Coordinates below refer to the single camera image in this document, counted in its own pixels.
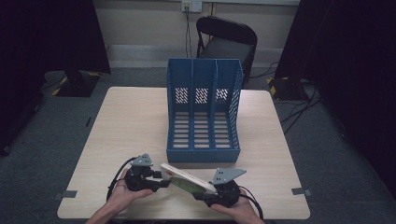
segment wooden table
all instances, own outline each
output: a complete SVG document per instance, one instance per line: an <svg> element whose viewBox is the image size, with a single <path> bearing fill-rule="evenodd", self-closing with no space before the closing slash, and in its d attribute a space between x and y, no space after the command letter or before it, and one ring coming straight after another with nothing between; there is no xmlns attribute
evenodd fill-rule
<svg viewBox="0 0 396 224"><path fill-rule="evenodd" d="M235 179L254 194L265 219L306 219L310 212L289 148L267 91L242 91L237 118L241 153L236 163L174 163L210 181L218 167L245 168ZM67 190L75 198L63 198L60 218L89 218L106 201L107 186L122 164L148 153L160 170L167 162L168 110L165 88L114 87L92 127ZM124 219L230 219L174 186L133 202L117 218Z"/></svg>

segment metal bracket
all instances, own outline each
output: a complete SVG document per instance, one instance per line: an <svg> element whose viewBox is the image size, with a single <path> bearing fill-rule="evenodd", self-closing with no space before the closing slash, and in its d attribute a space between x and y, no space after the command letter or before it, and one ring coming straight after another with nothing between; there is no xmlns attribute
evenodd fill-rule
<svg viewBox="0 0 396 224"><path fill-rule="evenodd" d="M145 153L141 156L136 157L133 161L129 162L130 165L134 166L152 166L152 160L149 157L148 153Z"/></svg>
<svg viewBox="0 0 396 224"><path fill-rule="evenodd" d="M305 197L309 197L312 195L311 189L297 188L297 189L292 189L291 192L293 193L293 195L303 194L305 195Z"/></svg>
<svg viewBox="0 0 396 224"><path fill-rule="evenodd" d="M64 190L63 193L55 193L52 199L60 201L62 198L76 198L76 195L76 190Z"/></svg>
<svg viewBox="0 0 396 224"><path fill-rule="evenodd" d="M246 173L246 169L226 169L226 168L218 168L215 176L213 177L212 184L226 184L240 175Z"/></svg>

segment chair backrest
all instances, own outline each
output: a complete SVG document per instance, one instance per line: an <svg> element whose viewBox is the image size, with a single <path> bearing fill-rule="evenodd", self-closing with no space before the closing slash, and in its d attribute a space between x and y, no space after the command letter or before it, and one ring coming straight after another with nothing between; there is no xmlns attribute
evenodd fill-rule
<svg viewBox="0 0 396 224"><path fill-rule="evenodd" d="M205 16L196 22L196 27L200 42L202 41L201 33L203 33L222 39L249 44L254 47L257 45L256 33L243 23L228 21L213 16Z"/></svg>

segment black office chair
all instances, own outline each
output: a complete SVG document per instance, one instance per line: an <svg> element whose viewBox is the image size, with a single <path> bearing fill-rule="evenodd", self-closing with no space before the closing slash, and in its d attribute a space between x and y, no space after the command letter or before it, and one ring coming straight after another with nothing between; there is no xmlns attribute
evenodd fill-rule
<svg viewBox="0 0 396 224"><path fill-rule="evenodd" d="M243 23L213 16L200 18L196 26L199 36L197 58L239 59L244 70L243 88L253 65L256 33ZM212 36L206 46L202 34Z"/></svg>

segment electrical outlet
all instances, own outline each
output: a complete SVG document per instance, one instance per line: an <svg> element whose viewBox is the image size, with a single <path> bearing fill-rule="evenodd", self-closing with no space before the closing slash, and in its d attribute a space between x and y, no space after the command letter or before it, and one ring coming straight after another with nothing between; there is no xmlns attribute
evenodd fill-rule
<svg viewBox="0 0 396 224"><path fill-rule="evenodd" d="M181 11L192 11L192 3L191 1L181 1Z"/></svg>
<svg viewBox="0 0 396 224"><path fill-rule="evenodd" d="M192 1L191 12L202 12L202 2Z"/></svg>

